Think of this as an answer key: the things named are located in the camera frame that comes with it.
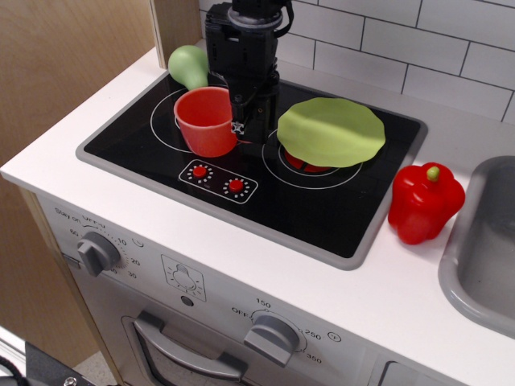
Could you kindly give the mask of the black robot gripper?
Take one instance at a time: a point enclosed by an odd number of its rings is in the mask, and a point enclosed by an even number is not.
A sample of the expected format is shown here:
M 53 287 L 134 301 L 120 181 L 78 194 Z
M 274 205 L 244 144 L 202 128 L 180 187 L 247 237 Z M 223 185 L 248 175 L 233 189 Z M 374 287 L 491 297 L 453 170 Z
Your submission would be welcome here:
M 240 142 L 264 144 L 277 126 L 278 96 L 256 94 L 274 71 L 281 24 L 280 1 L 220 2 L 206 15 L 209 71 L 228 86 Z

